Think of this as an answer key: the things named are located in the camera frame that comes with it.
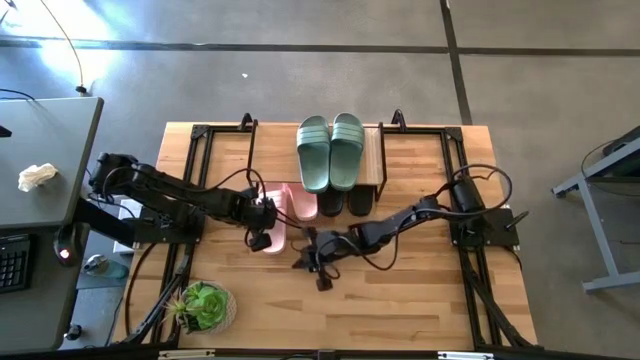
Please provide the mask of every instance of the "gray metal stand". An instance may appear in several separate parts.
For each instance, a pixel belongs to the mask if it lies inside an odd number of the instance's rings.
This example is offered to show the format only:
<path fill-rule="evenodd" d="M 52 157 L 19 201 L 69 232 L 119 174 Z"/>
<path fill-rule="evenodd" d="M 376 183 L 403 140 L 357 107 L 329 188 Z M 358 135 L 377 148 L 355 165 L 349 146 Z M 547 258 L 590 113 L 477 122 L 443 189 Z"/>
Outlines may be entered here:
<path fill-rule="evenodd" d="M 640 271 L 623 274 L 618 272 L 618 267 L 616 266 L 613 254 L 611 253 L 607 235 L 602 225 L 603 220 L 596 209 L 596 203 L 594 202 L 591 194 L 591 185 L 589 184 L 590 182 L 597 180 L 597 178 L 601 178 L 605 175 L 607 170 L 613 165 L 619 163 L 627 156 L 638 150 L 640 150 L 640 138 L 630 142 L 618 151 L 593 164 L 589 168 L 585 169 L 584 173 L 578 173 L 551 190 L 557 198 L 565 197 L 569 191 L 579 190 L 582 200 L 584 201 L 584 206 L 587 209 L 589 221 L 593 227 L 593 232 L 595 233 L 598 246 L 600 247 L 600 252 L 602 253 L 605 266 L 607 267 L 607 272 L 609 273 L 609 276 L 584 282 L 582 286 L 588 294 L 599 289 L 640 284 Z"/>

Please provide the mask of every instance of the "black slide sandal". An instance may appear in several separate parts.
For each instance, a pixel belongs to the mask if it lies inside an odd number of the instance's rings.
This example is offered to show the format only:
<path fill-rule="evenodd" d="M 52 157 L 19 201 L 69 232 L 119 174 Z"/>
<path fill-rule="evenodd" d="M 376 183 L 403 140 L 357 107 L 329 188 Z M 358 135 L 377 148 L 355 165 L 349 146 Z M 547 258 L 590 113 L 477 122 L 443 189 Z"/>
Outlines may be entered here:
<path fill-rule="evenodd" d="M 328 217 L 334 217 L 342 212 L 344 192 L 336 190 L 329 186 L 327 191 L 318 194 L 318 211 L 320 214 Z"/>
<path fill-rule="evenodd" d="M 349 211 L 355 216 L 367 216 L 373 208 L 373 198 L 376 187 L 371 185 L 356 185 L 348 192 L 347 204 Z"/>

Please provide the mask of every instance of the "concrete floor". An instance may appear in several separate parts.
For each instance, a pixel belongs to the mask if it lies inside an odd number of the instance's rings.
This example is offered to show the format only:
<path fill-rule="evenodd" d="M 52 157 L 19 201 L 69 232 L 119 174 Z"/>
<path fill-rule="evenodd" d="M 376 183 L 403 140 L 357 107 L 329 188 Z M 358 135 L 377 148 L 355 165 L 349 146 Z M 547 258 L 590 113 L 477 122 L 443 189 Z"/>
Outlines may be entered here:
<path fill-rule="evenodd" d="M 20 13 L 7 15 L 0 35 L 60 36 L 36 6 L 39 2 L 15 2 Z M 77 39 L 447 44 L 438 0 L 47 3 Z M 449 3 L 459 46 L 640 47 L 636 36 L 640 2 L 634 0 Z M 77 68 L 66 46 L 60 42 L 39 49 L 0 48 L 0 84 L 40 98 L 75 96 Z M 261 120 L 278 121 L 348 111 L 366 122 L 378 122 L 389 121 L 393 110 L 400 107 L 409 123 L 461 124 L 460 94 L 456 94 L 448 54 L 79 53 L 85 82 L 91 84 L 94 95 L 106 101 L 92 159 L 100 151 L 117 151 L 153 163 L 167 121 L 239 120 L 247 111 Z M 519 233 L 540 344 L 556 350 L 637 357 L 640 286 L 591 296 L 583 293 L 581 281 L 603 276 L 604 264 L 580 199 L 556 200 L 549 193 L 552 186 L 579 171 L 588 150 L 640 123 L 636 99 L 640 57 L 585 54 L 464 55 L 460 64 L 471 119 L 490 127 L 498 164 L 514 179 L 511 206 L 531 211 L 519 225 Z M 638 259 L 630 265 L 639 268 Z M 104 308 L 113 308 L 119 296 L 117 292 L 105 295 Z M 95 302 L 100 297 L 91 294 L 87 298 Z M 96 315 L 87 311 L 74 316 L 91 321 Z M 104 339 L 96 337 L 96 345 Z"/>

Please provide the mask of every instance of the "potted plant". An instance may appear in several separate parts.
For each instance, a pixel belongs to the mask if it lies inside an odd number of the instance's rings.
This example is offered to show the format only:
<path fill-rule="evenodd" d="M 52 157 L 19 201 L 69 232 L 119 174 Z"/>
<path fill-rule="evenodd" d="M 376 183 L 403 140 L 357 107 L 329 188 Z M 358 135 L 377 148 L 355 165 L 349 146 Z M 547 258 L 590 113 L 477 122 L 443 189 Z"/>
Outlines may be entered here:
<path fill-rule="evenodd" d="M 215 283 L 196 282 L 185 289 L 168 308 L 180 326 L 191 332 L 218 333 L 228 328 L 236 316 L 233 295 Z"/>

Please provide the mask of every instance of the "plant pot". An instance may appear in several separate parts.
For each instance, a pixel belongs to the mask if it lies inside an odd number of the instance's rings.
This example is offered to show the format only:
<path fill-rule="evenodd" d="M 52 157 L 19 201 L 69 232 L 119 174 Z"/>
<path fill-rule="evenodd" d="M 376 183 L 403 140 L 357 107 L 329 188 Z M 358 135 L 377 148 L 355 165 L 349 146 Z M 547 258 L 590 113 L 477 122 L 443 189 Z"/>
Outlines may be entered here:
<path fill-rule="evenodd" d="M 216 283 L 213 283 L 213 282 L 205 282 L 205 281 L 200 281 L 199 283 L 201 283 L 202 286 L 209 286 L 209 287 L 215 288 L 217 290 L 224 291 L 227 294 L 227 316 L 225 317 L 223 322 L 221 322 L 220 324 L 218 324 L 218 325 L 216 325 L 214 327 L 211 327 L 209 329 L 193 330 L 193 329 L 189 329 L 189 328 L 187 328 L 185 326 L 183 326 L 183 328 L 186 330 L 187 334 L 217 334 L 219 332 L 222 332 L 226 328 L 231 326 L 231 324 L 233 323 L 233 320 L 235 320 L 235 318 L 236 318 L 236 311 L 238 309 L 238 305 L 236 304 L 236 298 L 233 297 L 233 294 L 229 290 L 225 289 L 220 284 L 216 284 Z M 182 294 L 180 295 L 180 299 L 182 301 L 186 300 L 187 289 L 185 289 L 182 292 Z M 180 318 L 178 318 L 177 321 L 181 325 L 184 323 L 184 320 L 182 320 Z"/>

